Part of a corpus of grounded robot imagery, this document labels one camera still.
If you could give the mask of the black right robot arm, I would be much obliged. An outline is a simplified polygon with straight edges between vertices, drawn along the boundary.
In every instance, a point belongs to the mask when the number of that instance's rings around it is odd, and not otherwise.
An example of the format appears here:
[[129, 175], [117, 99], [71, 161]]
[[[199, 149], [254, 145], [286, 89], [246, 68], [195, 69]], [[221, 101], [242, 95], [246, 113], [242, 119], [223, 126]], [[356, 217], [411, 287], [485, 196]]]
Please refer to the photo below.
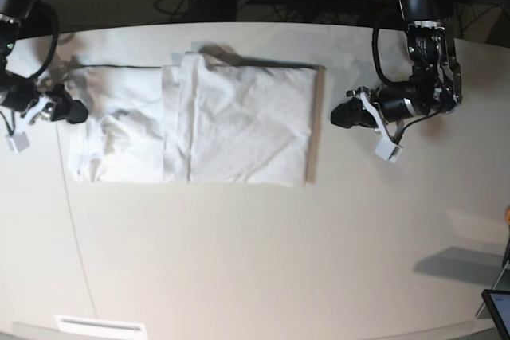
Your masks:
[[[33, 10], [48, 20], [51, 42], [38, 70], [24, 77], [7, 70], [7, 58]], [[58, 35], [59, 21], [52, 6], [40, 0], [1, 0], [1, 106], [27, 116], [37, 102], [45, 101], [42, 108], [49, 109], [50, 121], [84, 123], [88, 119], [88, 109], [81, 101], [73, 99], [63, 84], [55, 84], [48, 91], [37, 87], [39, 77], [49, 68], [56, 53]]]

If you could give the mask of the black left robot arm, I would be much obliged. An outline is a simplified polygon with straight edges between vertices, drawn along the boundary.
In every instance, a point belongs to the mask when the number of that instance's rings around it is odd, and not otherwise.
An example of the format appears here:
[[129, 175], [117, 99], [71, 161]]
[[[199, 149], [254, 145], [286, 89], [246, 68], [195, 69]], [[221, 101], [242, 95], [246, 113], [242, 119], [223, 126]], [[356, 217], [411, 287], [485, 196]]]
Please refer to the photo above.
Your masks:
[[[382, 84], [368, 92], [368, 102], [385, 123], [451, 112], [462, 101], [461, 67], [450, 23], [454, 0], [392, 0], [376, 19], [371, 50]], [[406, 47], [412, 62], [408, 80], [392, 80], [382, 68], [379, 33], [385, 22], [400, 18], [406, 25]]]

